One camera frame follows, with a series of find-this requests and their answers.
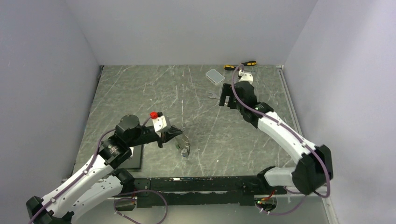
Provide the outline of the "yellow black screwdriver rear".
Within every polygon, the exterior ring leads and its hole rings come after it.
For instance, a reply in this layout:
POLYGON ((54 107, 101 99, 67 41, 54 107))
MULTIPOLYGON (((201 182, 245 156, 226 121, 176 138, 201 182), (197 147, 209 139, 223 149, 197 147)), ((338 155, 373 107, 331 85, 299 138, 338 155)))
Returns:
POLYGON ((256 61, 248 61, 248 62, 243 62, 240 64, 240 66, 256 66, 257 62, 256 61))

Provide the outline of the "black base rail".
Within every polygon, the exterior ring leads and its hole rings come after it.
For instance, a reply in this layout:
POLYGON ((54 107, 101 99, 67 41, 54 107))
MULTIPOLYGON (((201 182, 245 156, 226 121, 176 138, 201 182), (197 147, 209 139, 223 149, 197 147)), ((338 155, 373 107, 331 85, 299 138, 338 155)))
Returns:
POLYGON ((269 186, 263 173, 242 176, 142 177, 122 187, 116 197, 135 196, 138 208, 163 205, 238 204, 253 206, 285 195, 282 186, 269 186))

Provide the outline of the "large silver wrench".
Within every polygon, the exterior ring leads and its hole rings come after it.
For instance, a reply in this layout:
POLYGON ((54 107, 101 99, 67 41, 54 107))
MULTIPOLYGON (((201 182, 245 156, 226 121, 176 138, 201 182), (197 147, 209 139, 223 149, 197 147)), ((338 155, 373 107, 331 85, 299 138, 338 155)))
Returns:
POLYGON ((210 92, 210 93, 208 94, 208 98, 211 98, 211 99, 219 99, 219 96, 218 96, 216 93, 214 93, 214 92, 210 92))

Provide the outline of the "black flat box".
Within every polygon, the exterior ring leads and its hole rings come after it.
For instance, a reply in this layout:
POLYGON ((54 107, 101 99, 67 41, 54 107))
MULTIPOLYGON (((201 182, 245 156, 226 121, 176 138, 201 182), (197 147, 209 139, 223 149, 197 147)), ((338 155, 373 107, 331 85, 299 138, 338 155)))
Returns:
POLYGON ((131 155, 123 162, 122 167, 131 170, 140 170, 142 167, 142 157, 144 145, 130 147, 131 155))

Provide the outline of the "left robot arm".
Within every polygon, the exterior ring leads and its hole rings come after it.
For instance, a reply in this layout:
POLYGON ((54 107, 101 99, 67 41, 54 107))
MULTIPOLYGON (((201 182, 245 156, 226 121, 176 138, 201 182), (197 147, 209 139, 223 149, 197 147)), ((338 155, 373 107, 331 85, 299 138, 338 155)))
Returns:
POLYGON ((135 115, 125 115, 104 140, 100 137, 90 159, 52 192, 33 196, 26 202, 31 224, 71 224, 86 212, 117 195, 134 190, 134 177, 120 165, 133 155, 132 148, 156 142, 159 148, 183 131, 172 126, 161 112, 152 112, 140 124, 135 115))

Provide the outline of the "yellow black screwdriver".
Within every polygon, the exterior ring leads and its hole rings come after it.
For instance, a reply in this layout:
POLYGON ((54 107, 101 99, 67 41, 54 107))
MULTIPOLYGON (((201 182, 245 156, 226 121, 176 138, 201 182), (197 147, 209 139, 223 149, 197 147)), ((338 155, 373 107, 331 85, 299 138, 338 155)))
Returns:
MULTIPOLYGON (((224 70, 233 71, 236 68, 237 68, 237 66, 235 66, 235 65, 224 65, 224 70)), ((246 68, 244 68, 244 71, 255 72, 255 70, 249 70, 249 69, 246 69, 246 68)))
POLYGON ((256 61, 248 61, 248 62, 243 62, 240 64, 240 66, 256 66, 257 62, 256 61))

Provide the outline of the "metal key organizer plate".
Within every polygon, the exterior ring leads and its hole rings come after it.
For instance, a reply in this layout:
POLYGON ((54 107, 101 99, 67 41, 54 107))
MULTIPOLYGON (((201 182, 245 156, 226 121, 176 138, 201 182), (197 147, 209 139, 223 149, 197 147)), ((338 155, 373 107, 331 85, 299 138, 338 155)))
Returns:
POLYGON ((184 133, 182 135, 177 136, 175 140, 176 140, 175 145, 179 150, 180 154, 182 149, 189 149, 190 151, 190 141, 184 133))

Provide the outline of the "clear plastic box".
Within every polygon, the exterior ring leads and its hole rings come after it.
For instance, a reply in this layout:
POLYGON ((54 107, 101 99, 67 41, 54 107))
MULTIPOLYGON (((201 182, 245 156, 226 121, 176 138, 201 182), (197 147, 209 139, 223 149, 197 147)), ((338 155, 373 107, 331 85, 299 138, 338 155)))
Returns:
POLYGON ((225 77, 220 74, 216 69, 210 69, 209 71, 207 71, 205 77, 214 85, 219 85, 225 80, 225 77))

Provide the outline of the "yellow black screwdriver front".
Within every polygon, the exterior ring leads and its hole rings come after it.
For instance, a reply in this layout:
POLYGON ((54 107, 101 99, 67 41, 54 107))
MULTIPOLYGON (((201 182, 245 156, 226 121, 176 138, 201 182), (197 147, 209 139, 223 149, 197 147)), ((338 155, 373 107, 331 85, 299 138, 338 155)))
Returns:
MULTIPOLYGON (((224 70, 233 71, 236 68, 237 68, 237 66, 235 66, 235 65, 224 65, 224 70)), ((244 68, 244 71, 255 72, 255 70, 249 70, 249 69, 246 69, 246 68, 244 68)))

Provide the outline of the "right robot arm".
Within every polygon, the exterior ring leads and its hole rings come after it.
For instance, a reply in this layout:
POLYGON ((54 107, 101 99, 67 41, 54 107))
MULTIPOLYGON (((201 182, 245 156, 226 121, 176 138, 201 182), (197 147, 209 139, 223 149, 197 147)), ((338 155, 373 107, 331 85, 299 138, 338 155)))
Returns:
POLYGON ((323 197, 330 195, 333 178, 331 151, 302 137, 284 122, 267 103, 257 101, 254 87, 248 81, 223 84, 219 106, 238 110, 243 119, 264 132, 281 146, 295 163, 294 168, 268 167, 257 176, 257 187, 264 194, 275 187, 294 187, 309 195, 326 186, 323 197))

